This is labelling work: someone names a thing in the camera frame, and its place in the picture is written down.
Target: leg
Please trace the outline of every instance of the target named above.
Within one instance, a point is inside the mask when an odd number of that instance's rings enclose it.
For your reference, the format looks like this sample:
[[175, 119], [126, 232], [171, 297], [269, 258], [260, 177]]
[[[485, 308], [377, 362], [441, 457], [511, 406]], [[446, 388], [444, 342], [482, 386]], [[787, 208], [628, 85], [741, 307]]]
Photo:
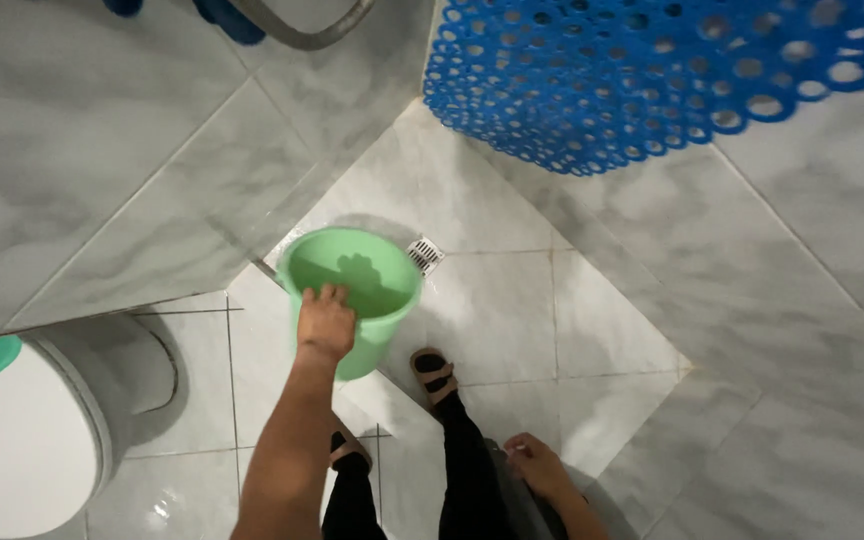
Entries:
[[482, 432], [459, 399], [451, 364], [438, 350], [420, 350], [413, 355], [413, 369], [445, 431], [447, 487], [438, 521], [439, 540], [516, 538], [496, 467]]
[[335, 457], [332, 468], [339, 474], [321, 523], [323, 540], [386, 540], [385, 532], [376, 519], [376, 505], [369, 483], [372, 463], [364, 452], [365, 448], [348, 434], [348, 430], [332, 434]]

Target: tiled wall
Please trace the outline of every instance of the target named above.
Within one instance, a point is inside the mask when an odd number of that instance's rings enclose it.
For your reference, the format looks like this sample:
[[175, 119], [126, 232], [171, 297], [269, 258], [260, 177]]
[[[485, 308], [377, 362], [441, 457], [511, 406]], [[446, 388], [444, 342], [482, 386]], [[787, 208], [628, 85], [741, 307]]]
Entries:
[[762, 392], [638, 533], [862, 535], [864, 92], [591, 178], [472, 144], [692, 362]]
[[[281, 0], [299, 28], [352, 0]], [[221, 289], [419, 93], [431, 0], [231, 43], [191, 2], [0, 1], [0, 333]]]

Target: floor drain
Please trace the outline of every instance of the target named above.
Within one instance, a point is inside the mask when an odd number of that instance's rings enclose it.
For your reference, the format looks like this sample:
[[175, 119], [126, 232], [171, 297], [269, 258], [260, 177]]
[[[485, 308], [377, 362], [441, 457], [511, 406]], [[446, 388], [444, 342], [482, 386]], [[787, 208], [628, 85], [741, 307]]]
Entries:
[[405, 253], [409, 254], [409, 259], [418, 267], [423, 278], [427, 278], [446, 257], [446, 254], [425, 236], [409, 244]]

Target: bathroom floor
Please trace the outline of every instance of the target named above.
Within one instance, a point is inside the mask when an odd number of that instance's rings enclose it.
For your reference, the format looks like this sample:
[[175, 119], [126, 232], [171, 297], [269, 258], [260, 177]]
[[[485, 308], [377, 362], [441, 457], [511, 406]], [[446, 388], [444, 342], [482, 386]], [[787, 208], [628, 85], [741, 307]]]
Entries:
[[[426, 345], [440, 348], [455, 362], [462, 400], [485, 436], [501, 443], [533, 433], [560, 453], [582, 487], [690, 369], [461, 135], [418, 101], [283, 245], [328, 224], [367, 228], [403, 246], [423, 234], [445, 251], [380, 371], [419, 399], [408, 356]], [[250, 290], [240, 278], [228, 296], [218, 291], [164, 302], [136, 315], [170, 342], [184, 364], [185, 385], [174, 406], [143, 420], [139, 444], [112, 484], [48, 538], [229, 536], [253, 447], [291, 363], [284, 293], [275, 289], [279, 297], [269, 308], [283, 322], [269, 325], [268, 316], [236, 302]], [[416, 449], [390, 436], [342, 393], [333, 409], [365, 436], [375, 506], [389, 537], [437, 537], [446, 488], [441, 448]]]

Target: foot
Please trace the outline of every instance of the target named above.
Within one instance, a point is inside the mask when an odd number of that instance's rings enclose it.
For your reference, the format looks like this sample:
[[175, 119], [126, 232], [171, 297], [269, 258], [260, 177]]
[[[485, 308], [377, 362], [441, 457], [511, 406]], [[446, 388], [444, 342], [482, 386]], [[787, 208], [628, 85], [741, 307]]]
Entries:
[[335, 470], [336, 461], [342, 460], [342, 458], [349, 454], [361, 454], [366, 459], [366, 463], [368, 463], [368, 470], [372, 471], [372, 456], [369, 455], [366, 447], [362, 446], [362, 443], [355, 438], [353, 433], [349, 431], [349, 428], [342, 423], [342, 420], [339, 420], [339, 417], [334, 412], [332, 413], [332, 422], [334, 423], [334, 427], [332, 432], [332, 452], [328, 457], [329, 467]]
[[426, 347], [416, 350], [409, 363], [433, 411], [443, 399], [458, 393], [459, 381], [452, 374], [455, 366], [446, 362], [446, 358], [438, 349]]

